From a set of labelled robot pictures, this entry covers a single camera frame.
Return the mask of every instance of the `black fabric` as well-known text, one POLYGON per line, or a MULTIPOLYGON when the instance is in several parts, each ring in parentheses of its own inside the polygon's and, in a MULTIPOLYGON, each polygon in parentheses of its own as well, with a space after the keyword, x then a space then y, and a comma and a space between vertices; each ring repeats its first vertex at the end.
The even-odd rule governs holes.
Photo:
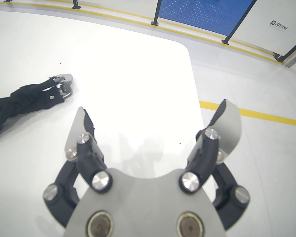
POLYGON ((10 97, 0 98, 0 131, 9 118, 49 109, 61 102, 64 102, 64 99, 60 96, 52 78, 41 84, 23 86, 11 93, 10 97))

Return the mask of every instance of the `white table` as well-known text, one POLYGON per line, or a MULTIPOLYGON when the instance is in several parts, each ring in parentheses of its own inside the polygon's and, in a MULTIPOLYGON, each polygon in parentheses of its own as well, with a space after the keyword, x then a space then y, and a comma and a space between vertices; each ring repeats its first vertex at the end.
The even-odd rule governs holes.
MULTIPOLYGON (((42 192, 65 162, 79 106, 94 123, 106 165, 135 177, 185 167, 204 127, 183 45, 78 20, 0 12, 0 98, 62 73, 74 77, 73 96, 10 120, 0 135, 0 236, 62 236, 42 192)), ((76 185, 82 196, 86 183, 76 185)), ((213 181, 205 190, 214 199, 213 181)))

